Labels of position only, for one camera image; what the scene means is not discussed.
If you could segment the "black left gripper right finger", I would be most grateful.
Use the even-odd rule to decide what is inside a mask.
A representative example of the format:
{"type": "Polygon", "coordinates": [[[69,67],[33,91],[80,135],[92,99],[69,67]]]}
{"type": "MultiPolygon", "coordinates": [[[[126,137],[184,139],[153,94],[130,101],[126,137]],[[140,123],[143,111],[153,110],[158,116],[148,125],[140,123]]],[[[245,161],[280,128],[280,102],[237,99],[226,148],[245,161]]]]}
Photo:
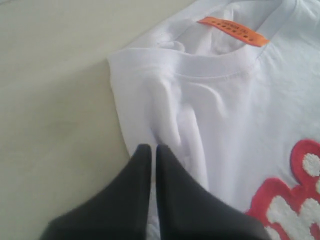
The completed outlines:
{"type": "Polygon", "coordinates": [[[263,225],[211,195],[166,145],[156,149],[156,202],[162,240],[265,240],[263,225]]]}

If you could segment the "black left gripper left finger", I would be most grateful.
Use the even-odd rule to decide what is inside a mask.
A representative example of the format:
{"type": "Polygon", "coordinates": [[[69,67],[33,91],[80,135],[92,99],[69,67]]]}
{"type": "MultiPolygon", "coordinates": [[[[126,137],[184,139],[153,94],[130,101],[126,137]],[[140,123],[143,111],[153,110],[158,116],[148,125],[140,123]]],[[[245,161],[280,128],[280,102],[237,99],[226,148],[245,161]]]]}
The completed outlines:
{"type": "Polygon", "coordinates": [[[124,169],[96,196],[52,220],[42,240],[144,240],[152,150],[137,146],[124,169]]]}

